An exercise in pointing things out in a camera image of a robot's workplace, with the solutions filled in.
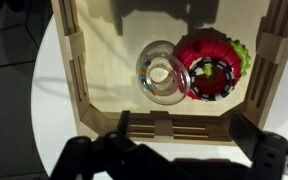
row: wooden tray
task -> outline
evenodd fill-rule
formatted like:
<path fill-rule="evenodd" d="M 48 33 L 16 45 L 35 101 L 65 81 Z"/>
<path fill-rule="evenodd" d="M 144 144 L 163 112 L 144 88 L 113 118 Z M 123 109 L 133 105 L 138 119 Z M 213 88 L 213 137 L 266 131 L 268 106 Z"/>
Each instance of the wooden tray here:
<path fill-rule="evenodd" d="M 52 0 L 80 135 L 116 129 L 130 110 L 135 140 L 229 144 L 224 123 L 240 111 L 264 126 L 288 59 L 288 0 Z M 156 40 L 176 44 L 214 27 L 249 49 L 252 69 L 225 99 L 158 105 L 140 91 L 135 65 Z"/>

